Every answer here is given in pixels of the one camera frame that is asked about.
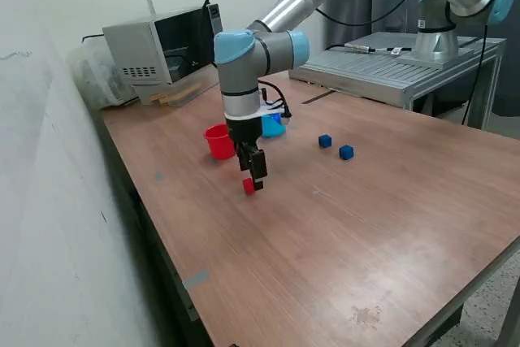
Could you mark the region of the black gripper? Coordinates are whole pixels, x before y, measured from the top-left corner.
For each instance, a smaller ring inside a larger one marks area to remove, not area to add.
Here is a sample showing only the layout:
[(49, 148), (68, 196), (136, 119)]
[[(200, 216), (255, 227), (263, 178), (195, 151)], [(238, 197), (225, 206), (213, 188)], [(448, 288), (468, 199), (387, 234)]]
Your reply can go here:
[(249, 157), (249, 146), (256, 148), (257, 140), (262, 135), (261, 118), (226, 119), (226, 125), (228, 134), (236, 146), (236, 156), (239, 159), (240, 170), (250, 170), (255, 191), (263, 189), (263, 179), (267, 177), (265, 153), (263, 150), (255, 150)]

